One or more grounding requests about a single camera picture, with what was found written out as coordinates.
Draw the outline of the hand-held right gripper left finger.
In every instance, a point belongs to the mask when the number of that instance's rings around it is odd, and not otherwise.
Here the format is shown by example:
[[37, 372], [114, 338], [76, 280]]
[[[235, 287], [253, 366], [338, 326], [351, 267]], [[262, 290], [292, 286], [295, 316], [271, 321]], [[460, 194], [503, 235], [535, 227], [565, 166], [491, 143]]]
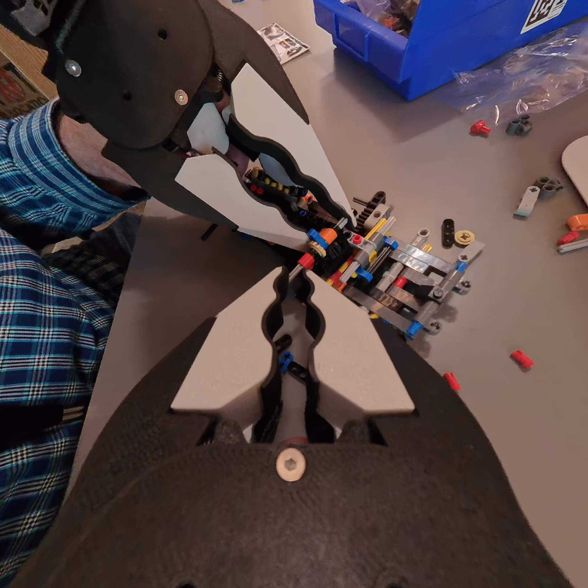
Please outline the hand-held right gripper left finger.
[[278, 267], [217, 314], [171, 403], [176, 413], [253, 425], [255, 442], [272, 442], [281, 416], [282, 376], [275, 335], [283, 326], [288, 270]]

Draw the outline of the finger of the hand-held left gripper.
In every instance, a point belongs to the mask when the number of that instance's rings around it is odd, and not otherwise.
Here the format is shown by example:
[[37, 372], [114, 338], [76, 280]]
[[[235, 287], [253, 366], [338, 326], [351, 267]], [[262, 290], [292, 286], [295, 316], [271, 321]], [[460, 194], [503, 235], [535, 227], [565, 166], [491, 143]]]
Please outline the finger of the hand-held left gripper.
[[229, 137], [222, 115], [213, 104], [202, 106], [187, 130], [190, 147], [197, 152], [180, 168], [176, 181], [190, 193], [235, 224], [238, 230], [301, 251], [306, 231], [296, 228], [277, 204], [262, 203], [243, 185], [242, 175], [229, 163], [223, 147]]
[[246, 149], [275, 160], [335, 219], [355, 227], [350, 203], [312, 126], [246, 63], [231, 83], [228, 128]]

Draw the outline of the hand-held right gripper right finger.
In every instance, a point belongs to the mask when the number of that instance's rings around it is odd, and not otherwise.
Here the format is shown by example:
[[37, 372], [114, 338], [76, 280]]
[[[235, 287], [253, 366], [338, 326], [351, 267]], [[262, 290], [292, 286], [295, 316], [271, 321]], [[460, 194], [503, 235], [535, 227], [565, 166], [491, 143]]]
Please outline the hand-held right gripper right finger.
[[351, 421], [408, 416], [405, 384], [366, 311], [312, 272], [300, 274], [300, 334], [310, 443], [333, 443]]

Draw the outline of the multicoloured lego assembly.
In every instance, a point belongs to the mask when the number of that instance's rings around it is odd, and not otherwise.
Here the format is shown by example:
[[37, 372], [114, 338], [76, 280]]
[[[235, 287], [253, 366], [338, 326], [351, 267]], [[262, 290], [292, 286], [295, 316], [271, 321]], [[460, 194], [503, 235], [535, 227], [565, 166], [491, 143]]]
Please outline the multicoloured lego assembly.
[[363, 311], [393, 325], [406, 339], [440, 330], [436, 316], [448, 296], [452, 292], [465, 294], [470, 288], [465, 280], [467, 264], [426, 251], [427, 229], [421, 229], [411, 242], [399, 239], [393, 231], [393, 206], [386, 203], [383, 191], [368, 201], [354, 199], [363, 209], [357, 212], [350, 206], [356, 220], [352, 227], [347, 218], [335, 219], [325, 212], [309, 190], [294, 185], [286, 175], [279, 179], [278, 174], [254, 166], [242, 179], [252, 195], [260, 196], [262, 203], [277, 204], [287, 220], [306, 231], [307, 242], [301, 251], [255, 237], [286, 249], [282, 256], [291, 281], [300, 282], [298, 274], [305, 269], [298, 260], [309, 253], [315, 265], [305, 271], [317, 275]]

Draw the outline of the person's left forearm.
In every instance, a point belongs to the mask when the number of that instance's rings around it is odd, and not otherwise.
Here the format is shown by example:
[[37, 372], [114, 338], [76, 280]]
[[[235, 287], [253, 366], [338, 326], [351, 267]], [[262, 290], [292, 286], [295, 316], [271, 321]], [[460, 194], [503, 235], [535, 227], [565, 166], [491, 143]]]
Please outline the person's left forearm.
[[1, 120], [1, 226], [22, 239], [81, 235], [151, 197], [140, 187], [113, 195], [91, 180], [58, 139], [60, 111], [53, 99]]

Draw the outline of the clear bag of lego parts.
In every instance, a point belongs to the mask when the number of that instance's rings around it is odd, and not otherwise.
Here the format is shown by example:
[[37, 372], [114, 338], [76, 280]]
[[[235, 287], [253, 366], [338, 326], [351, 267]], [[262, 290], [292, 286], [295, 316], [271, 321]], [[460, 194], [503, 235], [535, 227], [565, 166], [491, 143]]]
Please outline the clear bag of lego parts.
[[341, 1], [365, 17], [405, 38], [416, 17], [420, 1]]

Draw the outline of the instruction leaflet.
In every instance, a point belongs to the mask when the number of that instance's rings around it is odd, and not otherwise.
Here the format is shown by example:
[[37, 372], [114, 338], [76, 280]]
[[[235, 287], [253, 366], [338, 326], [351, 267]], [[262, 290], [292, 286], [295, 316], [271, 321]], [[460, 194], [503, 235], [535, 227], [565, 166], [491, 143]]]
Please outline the instruction leaflet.
[[298, 40], [278, 23], [274, 22], [265, 26], [259, 29], [257, 33], [262, 37], [281, 65], [285, 65], [310, 51], [307, 44]]

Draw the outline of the brown cardboard box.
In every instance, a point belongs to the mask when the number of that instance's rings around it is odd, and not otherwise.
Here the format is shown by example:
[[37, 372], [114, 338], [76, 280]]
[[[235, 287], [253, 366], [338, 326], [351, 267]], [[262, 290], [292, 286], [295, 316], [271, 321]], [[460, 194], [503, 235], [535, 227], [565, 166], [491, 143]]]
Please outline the brown cardboard box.
[[48, 54], [1, 26], [1, 119], [25, 115], [58, 97], [42, 73]]

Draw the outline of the blue storage bin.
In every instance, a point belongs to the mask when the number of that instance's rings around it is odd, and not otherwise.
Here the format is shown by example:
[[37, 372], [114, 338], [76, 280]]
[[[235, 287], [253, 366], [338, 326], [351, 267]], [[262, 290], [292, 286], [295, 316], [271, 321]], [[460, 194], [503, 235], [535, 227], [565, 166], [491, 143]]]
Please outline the blue storage bin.
[[587, 1], [568, 1], [559, 16], [520, 34], [534, 1], [421, 1], [408, 38], [340, 1], [314, 1], [316, 24], [335, 47], [407, 100], [455, 74], [522, 47], [587, 16]]

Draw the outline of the person's torso in plaid shirt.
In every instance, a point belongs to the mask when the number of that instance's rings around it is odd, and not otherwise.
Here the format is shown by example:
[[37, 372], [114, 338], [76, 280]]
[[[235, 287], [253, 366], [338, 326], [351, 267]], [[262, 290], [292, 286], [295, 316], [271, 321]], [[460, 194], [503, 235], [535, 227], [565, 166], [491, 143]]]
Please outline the person's torso in plaid shirt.
[[140, 224], [48, 255], [1, 230], [1, 587], [63, 502]]

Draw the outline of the clear plastic bag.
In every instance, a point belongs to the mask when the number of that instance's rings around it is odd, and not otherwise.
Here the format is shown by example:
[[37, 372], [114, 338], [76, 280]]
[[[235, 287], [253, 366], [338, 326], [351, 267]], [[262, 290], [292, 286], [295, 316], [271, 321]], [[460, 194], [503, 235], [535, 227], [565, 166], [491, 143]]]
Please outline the clear plastic bag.
[[445, 101], [495, 125], [546, 112], [587, 92], [587, 36], [534, 43], [457, 75]]

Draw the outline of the white printed code label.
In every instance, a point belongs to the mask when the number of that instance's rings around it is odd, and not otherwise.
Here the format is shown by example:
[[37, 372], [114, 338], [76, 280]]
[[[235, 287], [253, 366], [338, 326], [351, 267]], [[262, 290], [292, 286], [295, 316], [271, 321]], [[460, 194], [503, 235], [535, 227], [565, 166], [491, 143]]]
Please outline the white printed code label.
[[567, 1], [534, 1], [533, 6], [520, 31], [524, 34], [534, 28], [556, 18], [563, 11]]

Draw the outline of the white monitor stand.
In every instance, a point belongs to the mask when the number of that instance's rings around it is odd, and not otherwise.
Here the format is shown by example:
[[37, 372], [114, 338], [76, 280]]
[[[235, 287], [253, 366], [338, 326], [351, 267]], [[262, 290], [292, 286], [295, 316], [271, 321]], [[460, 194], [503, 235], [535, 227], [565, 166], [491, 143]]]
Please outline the white monitor stand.
[[584, 203], [587, 204], [587, 142], [588, 136], [578, 138], [563, 151], [562, 167]]

